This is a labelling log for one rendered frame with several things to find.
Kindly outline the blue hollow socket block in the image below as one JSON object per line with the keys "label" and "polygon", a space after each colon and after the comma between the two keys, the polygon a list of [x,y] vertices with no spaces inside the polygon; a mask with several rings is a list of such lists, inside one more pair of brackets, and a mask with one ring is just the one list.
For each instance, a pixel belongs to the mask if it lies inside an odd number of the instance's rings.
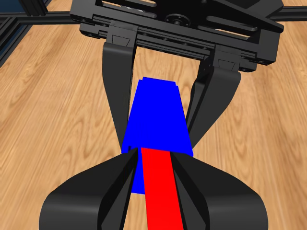
{"label": "blue hollow socket block", "polygon": [[179,88],[173,81],[139,80],[121,152],[148,148],[193,156]]}

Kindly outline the thin red peg bar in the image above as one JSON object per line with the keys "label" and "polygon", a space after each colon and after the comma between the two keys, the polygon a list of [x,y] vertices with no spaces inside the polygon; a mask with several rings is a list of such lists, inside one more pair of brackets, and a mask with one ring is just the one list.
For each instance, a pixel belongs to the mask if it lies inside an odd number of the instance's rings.
{"label": "thin red peg bar", "polygon": [[141,152],[148,230],[184,230],[170,152]]}

